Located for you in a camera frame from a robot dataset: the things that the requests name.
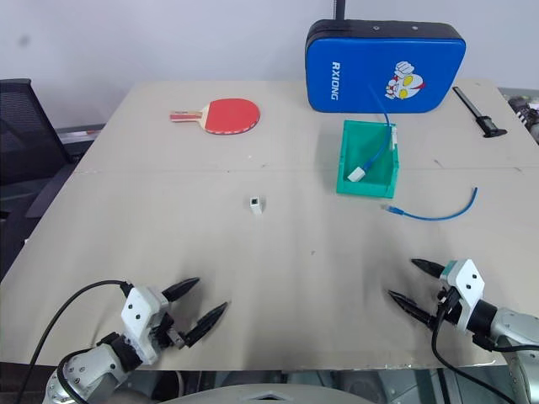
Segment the table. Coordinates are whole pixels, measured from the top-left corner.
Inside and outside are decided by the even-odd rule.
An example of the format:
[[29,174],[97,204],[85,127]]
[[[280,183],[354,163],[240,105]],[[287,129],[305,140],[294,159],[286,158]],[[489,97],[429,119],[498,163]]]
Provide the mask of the table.
[[[0,359],[28,362],[46,324],[75,290],[101,279],[166,288],[201,282],[173,308],[181,329],[223,301],[224,317],[159,369],[380,369],[438,366],[430,332],[388,289],[435,309],[440,283],[410,258],[473,258],[485,300],[539,314],[539,147],[494,85],[457,85],[509,134],[484,139],[451,92],[427,114],[395,114],[402,162],[393,205],[421,215],[472,209],[426,223],[387,213],[382,199],[334,192],[342,122],[374,114],[319,114],[302,82],[153,82],[135,87],[79,163],[0,284]],[[173,125],[170,109],[245,97],[262,113],[237,136]],[[260,195],[264,213],[248,199]],[[72,304],[39,363],[57,364],[121,330],[112,286]],[[502,364],[444,326],[452,363]]]

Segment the white wall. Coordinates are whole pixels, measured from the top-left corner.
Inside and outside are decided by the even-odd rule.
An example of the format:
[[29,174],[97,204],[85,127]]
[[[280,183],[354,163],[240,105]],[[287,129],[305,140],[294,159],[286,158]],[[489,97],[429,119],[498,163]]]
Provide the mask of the white wall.
[[[32,78],[55,127],[105,122],[143,80],[301,79],[307,30],[332,12],[331,0],[0,0],[0,78]],[[539,89],[537,0],[349,0],[346,15],[447,22],[467,42],[461,77]]]

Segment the blue cable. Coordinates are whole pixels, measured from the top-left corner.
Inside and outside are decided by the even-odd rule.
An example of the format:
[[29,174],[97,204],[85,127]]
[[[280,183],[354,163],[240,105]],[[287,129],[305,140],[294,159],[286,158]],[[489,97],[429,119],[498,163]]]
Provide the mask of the blue cable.
[[388,212],[391,212],[391,213],[394,213],[395,215],[402,215],[402,216],[407,216],[407,217],[411,217],[412,219],[417,219],[419,221],[448,221],[449,219],[453,219],[457,216],[460,216],[464,213],[466,213],[473,205],[473,202],[475,201],[475,198],[476,196],[478,195],[478,187],[475,187],[473,189],[473,193],[472,193],[472,198],[470,199],[470,201],[468,202],[468,205],[466,205],[464,207],[464,209],[454,213],[453,215],[449,215],[449,216],[443,216],[443,217],[423,217],[423,216],[416,216],[416,215],[412,215],[408,212],[405,212],[404,210],[402,209],[399,209],[399,208],[396,208],[395,206],[388,206],[386,208],[386,210]]
[[372,167],[372,164],[378,160],[378,158],[380,158],[380,156],[382,155],[383,151],[386,149],[387,145],[389,144],[389,142],[391,141],[391,137],[392,137],[392,127],[391,127],[391,123],[389,122],[389,117],[387,116],[387,112],[386,110],[384,109],[384,106],[382,105],[382,103],[380,102],[380,99],[376,96],[376,93],[373,91],[373,89],[369,86],[369,89],[371,90],[371,93],[372,93],[372,97],[376,100],[376,102],[378,103],[378,106],[380,107],[380,109],[382,110],[382,113],[384,114],[384,117],[386,118],[386,124],[387,124],[387,135],[386,135],[386,139],[384,140],[384,142],[382,143],[382,145],[380,146],[380,149],[378,149],[378,151],[376,152],[376,154],[371,157],[364,165],[363,167],[361,168],[365,173],[369,170],[369,168]]

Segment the red rubber paddle face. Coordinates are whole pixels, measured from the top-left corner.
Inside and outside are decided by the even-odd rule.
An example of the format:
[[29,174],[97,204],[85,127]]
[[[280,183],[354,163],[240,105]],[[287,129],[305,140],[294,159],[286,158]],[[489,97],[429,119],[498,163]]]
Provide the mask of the red rubber paddle face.
[[204,129],[216,135],[232,135],[251,129],[259,119],[259,107],[248,99],[217,99],[210,102]]

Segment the cartoon character print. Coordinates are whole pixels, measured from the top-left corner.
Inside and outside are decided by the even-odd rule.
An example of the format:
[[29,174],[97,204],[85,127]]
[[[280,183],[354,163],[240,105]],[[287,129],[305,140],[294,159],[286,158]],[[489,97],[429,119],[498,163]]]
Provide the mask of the cartoon character print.
[[386,97],[389,99],[411,98],[424,88],[423,78],[413,74],[414,67],[407,61],[400,61],[395,66],[395,75],[387,83]]

